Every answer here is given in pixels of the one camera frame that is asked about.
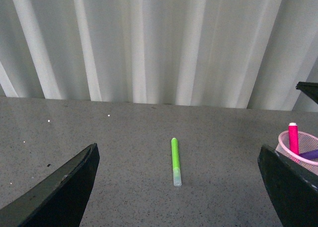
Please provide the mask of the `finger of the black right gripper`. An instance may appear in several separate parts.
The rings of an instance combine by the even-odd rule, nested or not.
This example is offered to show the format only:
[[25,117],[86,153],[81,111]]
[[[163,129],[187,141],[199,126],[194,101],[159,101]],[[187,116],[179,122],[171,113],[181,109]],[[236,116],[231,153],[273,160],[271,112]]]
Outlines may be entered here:
[[318,83],[315,82],[298,82],[296,89],[302,91],[313,101],[318,101]]

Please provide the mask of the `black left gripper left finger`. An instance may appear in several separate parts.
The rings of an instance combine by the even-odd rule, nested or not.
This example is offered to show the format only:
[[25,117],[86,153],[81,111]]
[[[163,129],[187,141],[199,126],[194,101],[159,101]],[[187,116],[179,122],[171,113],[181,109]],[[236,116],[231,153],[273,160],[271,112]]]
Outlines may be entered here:
[[91,144],[0,211],[2,227],[78,227],[99,164]]

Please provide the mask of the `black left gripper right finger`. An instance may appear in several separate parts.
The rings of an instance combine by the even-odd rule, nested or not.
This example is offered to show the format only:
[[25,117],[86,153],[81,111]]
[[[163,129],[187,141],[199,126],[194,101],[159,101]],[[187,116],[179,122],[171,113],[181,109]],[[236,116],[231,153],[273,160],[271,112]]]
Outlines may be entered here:
[[284,227],[318,225],[318,176],[268,145],[258,166],[264,186]]

